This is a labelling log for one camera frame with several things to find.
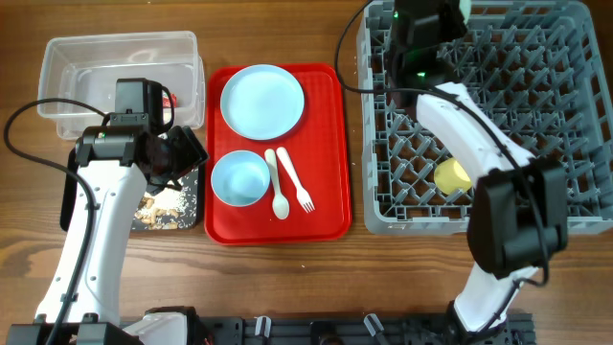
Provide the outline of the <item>red snack wrapper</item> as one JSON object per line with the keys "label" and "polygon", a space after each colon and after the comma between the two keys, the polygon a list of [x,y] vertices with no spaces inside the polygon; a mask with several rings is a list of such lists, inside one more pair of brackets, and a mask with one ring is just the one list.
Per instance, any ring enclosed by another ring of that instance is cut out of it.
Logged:
{"label": "red snack wrapper", "polygon": [[164,108],[172,108],[172,107],[177,107],[177,106],[178,106],[178,101],[176,99],[176,96],[173,93],[163,94],[163,107]]}

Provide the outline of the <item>yellow plastic cup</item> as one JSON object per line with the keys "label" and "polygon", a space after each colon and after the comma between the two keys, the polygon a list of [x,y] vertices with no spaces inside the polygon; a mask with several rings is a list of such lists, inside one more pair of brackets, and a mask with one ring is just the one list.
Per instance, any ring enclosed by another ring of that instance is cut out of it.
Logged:
{"label": "yellow plastic cup", "polygon": [[451,195],[456,191],[465,193],[472,187],[468,174],[455,158],[445,160],[436,168],[434,182],[437,188],[446,195]]}

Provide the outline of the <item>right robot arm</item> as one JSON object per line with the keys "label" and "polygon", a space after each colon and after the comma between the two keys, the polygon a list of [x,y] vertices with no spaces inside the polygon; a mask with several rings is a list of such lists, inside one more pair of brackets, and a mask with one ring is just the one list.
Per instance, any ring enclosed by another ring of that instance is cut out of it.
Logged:
{"label": "right robot arm", "polygon": [[418,122],[449,149],[475,192],[466,238],[475,264],[451,302],[450,321],[465,341],[501,330],[525,285],[544,287],[550,260],[568,243],[565,171],[505,135],[460,82],[435,80],[445,65],[435,50],[394,48],[391,84],[406,94]]}

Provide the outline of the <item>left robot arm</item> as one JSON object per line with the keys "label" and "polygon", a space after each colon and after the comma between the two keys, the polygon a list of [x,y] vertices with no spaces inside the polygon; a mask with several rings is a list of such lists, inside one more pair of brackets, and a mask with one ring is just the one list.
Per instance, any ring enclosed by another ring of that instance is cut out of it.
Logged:
{"label": "left robot arm", "polygon": [[10,344],[203,344],[208,331],[192,307],[148,310],[120,326],[119,289],[131,224],[145,193],[178,189],[208,155],[193,131],[166,137],[145,126],[91,126],[68,171],[77,187],[54,281],[34,322],[13,324]]}

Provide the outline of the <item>mint green bowl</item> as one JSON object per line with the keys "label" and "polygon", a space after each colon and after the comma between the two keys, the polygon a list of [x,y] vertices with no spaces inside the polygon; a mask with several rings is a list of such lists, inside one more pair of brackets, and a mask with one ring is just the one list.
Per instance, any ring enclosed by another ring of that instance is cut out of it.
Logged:
{"label": "mint green bowl", "polygon": [[471,0],[459,0],[459,10],[463,16],[464,24],[468,24],[471,13]]}

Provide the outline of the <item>light blue small bowl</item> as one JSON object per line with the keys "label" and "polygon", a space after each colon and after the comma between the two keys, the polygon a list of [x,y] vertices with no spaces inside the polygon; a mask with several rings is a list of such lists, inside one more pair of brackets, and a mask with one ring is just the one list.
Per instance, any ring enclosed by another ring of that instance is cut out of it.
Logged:
{"label": "light blue small bowl", "polygon": [[264,159],[250,150],[234,150],[214,165],[210,182],[215,196],[232,207],[258,202],[270,185],[270,172]]}

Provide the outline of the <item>rice and food scraps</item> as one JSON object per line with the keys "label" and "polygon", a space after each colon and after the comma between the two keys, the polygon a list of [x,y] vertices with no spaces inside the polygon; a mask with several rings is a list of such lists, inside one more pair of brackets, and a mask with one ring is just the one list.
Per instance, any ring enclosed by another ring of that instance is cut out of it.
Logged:
{"label": "rice and food scraps", "polygon": [[178,192],[166,189],[158,195],[145,193],[131,225],[132,231],[187,230],[197,223],[198,194],[192,187]]}

